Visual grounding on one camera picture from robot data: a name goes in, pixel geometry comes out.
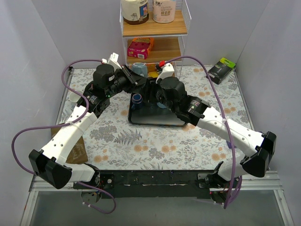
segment black tray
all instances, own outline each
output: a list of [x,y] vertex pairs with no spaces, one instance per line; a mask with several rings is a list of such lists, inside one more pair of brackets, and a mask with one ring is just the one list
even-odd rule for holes
[[174,126],[183,127],[187,123],[178,119],[174,113],[167,108],[160,108],[157,104],[143,105],[138,110],[132,109],[132,101],[128,110],[128,121],[134,125],[150,125],[150,126]]

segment gray floor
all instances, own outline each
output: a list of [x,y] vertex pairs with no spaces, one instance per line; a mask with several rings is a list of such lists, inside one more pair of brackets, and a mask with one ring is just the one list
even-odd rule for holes
[[[32,226],[282,226],[273,191],[241,191],[224,210],[219,205],[193,198],[119,198],[110,215],[82,205],[80,192],[39,192]],[[100,200],[98,207],[112,208],[112,200]]]

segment pink canister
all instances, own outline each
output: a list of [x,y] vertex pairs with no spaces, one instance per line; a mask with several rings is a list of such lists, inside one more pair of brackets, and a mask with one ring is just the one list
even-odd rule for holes
[[174,20],[176,0],[153,0],[152,18],[157,23],[170,23]]

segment robotic arm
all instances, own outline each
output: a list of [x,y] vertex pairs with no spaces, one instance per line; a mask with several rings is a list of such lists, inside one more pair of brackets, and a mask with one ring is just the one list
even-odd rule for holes
[[[39,151],[32,150],[29,155],[32,168],[36,175],[60,189],[68,182],[84,181],[98,186],[100,171],[88,164],[67,164],[70,151],[102,112],[109,106],[110,98],[124,91],[139,93],[144,102],[164,104],[170,111],[184,122],[215,133],[229,140],[223,118],[208,102],[187,95],[185,86],[177,78],[171,77],[174,69],[171,64],[162,67],[157,79],[144,78],[135,74],[126,66],[117,63],[116,54],[112,54],[107,64],[99,65],[84,91],[89,101],[89,110],[76,123],[60,129],[53,139]],[[67,122],[81,116],[86,109],[83,98],[77,102]],[[274,154],[276,135],[267,132],[262,134],[228,120],[235,145],[244,153],[237,158],[236,177],[251,174],[263,177]],[[220,162],[213,174],[208,174],[204,184],[208,187],[220,187],[230,181],[232,162]]]

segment red box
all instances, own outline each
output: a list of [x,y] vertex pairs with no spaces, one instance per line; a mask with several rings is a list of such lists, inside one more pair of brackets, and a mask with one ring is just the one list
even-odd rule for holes
[[127,48],[129,57],[146,59],[154,44],[154,38],[134,38],[130,46]]

